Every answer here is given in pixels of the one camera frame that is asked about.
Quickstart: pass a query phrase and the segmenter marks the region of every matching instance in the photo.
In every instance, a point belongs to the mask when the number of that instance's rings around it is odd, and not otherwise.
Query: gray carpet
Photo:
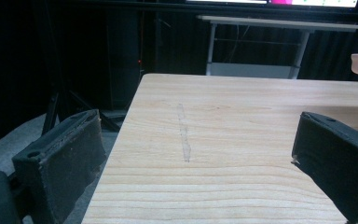
[[[125,111],[116,111],[116,112],[104,112],[107,117],[116,117],[125,115]],[[21,126],[13,130],[11,133],[6,135],[0,140],[0,171],[5,172],[7,175],[10,175],[14,172],[14,167],[11,162],[11,158],[15,156],[18,152],[26,148],[33,141],[37,140],[43,128],[43,123],[45,120],[45,115],[42,115],[38,118],[31,119],[28,122],[23,123]],[[103,128],[103,147],[106,151],[106,155],[109,155],[113,144],[116,141],[118,133],[111,132]],[[76,224],[81,223],[87,207],[90,203],[92,194],[97,186],[99,176],[95,181],[90,184],[83,195],[77,200],[76,206],[69,217],[65,220],[65,224]],[[26,217],[23,220],[24,224],[33,223],[29,217]]]

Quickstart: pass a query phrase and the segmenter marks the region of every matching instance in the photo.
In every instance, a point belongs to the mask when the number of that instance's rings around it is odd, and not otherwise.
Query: light wood surface
[[[83,223],[345,223],[293,164],[302,111],[358,130],[358,83],[144,76]]]

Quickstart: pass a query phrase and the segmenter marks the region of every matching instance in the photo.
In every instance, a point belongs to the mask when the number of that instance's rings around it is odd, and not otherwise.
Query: screen
[[[358,0],[187,0],[205,3],[272,4],[308,7],[356,7]]]
[[[310,7],[356,7],[357,0],[270,0],[270,3]]]

